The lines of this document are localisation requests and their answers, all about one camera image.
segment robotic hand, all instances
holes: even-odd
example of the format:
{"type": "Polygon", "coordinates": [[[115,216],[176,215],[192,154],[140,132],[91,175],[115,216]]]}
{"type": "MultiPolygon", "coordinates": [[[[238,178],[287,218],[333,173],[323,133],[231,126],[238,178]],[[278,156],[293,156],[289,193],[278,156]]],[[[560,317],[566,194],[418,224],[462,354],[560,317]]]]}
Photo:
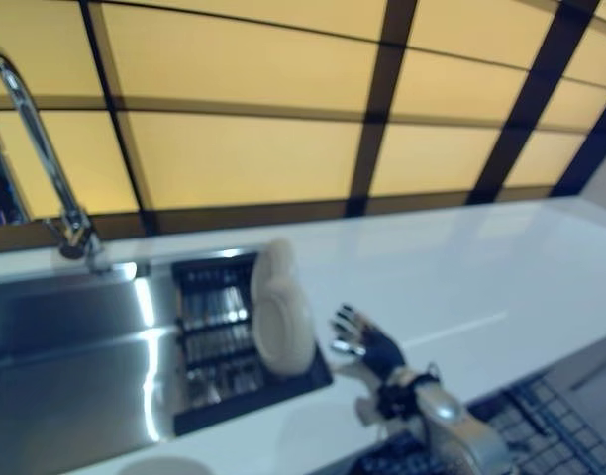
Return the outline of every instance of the robotic hand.
{"type": "Polygon", "coordinates": [[[356,356],[380,379],[377,410],[386,418],[422,416],[422,438],[455,475],[515,475],[507,445],[473,417],[432,372],[408,367],[397,344],[367,317],[343,305],[332,319],[332,349],[356,356]]]}

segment wire rack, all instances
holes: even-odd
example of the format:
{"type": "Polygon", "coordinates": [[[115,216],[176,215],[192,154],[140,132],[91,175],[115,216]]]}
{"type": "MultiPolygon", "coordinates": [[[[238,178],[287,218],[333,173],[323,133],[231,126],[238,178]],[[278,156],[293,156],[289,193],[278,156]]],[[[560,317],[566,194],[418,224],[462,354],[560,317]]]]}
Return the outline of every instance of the wire rack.
{"type": "MultiPolygon", "coordinates": [[[[507,442],[521,475],[606,475],[606,442],[536,375],[470,407],[507,442]]],[[[437,460],[408,431],[362,455],[350,475],[439,475],[437,460]]]]}
{"type": "MultiPolygon", "coordinates": [[[[509,444],[523,475],[606,475],[606,442],[543,375],[496,398],[483,403],[484,411],[495,402],[501,409],[485,419],[509,444]]],[[[481,416],[480,407],[472,410],[481,416]]]]}
{"type": "Polygon", "coordinates": [[[186,410],[174,417],[177,435],[332,383],[318,349],[300,376],[281,377],[262,364],[252,331],[255,259],[253,253],[173,265],[187,398],[186,410]]]}

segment chrome faucet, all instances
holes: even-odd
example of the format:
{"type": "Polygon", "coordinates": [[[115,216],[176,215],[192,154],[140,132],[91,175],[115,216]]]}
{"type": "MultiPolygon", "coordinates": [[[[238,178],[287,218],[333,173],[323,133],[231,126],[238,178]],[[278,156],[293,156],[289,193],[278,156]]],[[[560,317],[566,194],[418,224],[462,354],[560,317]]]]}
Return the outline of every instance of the chrome faucet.
{"type": "MultiPolygon", "coordinates": [[[[10,59],[1,52],[1,48],[0,78],[22,118],[61,203],[62,226],[58,227],[50,219],[44,219],[44,223],[56,237],[58,249],[63,257],[68,259],[85,257],[90,268],[95,268],[94,257],[102,249],[101,241],[89,217],[76,202],[28,87],[10,59]]],[[[17,225],[30,220],[19,190],[8,167],[0,141],[0,225],[17,225]]]]}

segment sink basin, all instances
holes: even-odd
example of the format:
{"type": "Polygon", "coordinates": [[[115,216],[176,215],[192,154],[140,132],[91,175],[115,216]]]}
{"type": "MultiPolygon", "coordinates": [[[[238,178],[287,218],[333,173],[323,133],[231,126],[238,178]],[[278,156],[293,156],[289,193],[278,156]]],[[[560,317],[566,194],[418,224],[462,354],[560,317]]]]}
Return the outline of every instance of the sink basin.
{"type": "MultiPolygon", "coordinates": [[[[126,263],[101,275],[79,271],[1,283],[0,475],[81,467],[329,384],[318,352],[309,374],[289,380],[269,374],[252,342],[243,360],[230,345],[220,351],[224,341],[214,345],[213,338],[209,358],[187,360],[195,332],[204,346],[204,334],[251,324],[248,269],[255,256],[226,249],[179,266],[126,263]],[[213,269],[231,265],[245,266],[246,280],[219,287],[210,281],[204,288],[238,289],[244,313],[237,316],[244,321],[207,318],[209,325],[198,330],[187,325],[182,302],[192,296],[182,294],[176,269],[194,266],[213,276],[220,275],[213,269]],[[248,364],[260,384],[240,386],[248,364]],[[239,374],[220,374],[222,368],[239,374]],[[204,374],[213,379],[200,380],[204,374]]],[[[194,289],[199,295],[200,285],[194,289]]]]}

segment kitchen sink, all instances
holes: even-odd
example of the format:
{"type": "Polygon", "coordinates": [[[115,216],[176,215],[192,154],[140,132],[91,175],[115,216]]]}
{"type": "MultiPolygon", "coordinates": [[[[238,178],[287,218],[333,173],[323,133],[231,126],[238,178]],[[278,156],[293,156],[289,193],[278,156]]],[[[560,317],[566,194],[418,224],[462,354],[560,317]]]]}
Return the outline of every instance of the kitchen sink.
{"type": "Polygon", "coordinates": [[[256,252],[0,283],[0,475],[81,467],[330,384],[318,348],[302,376],[262,365],[256,252]]]}

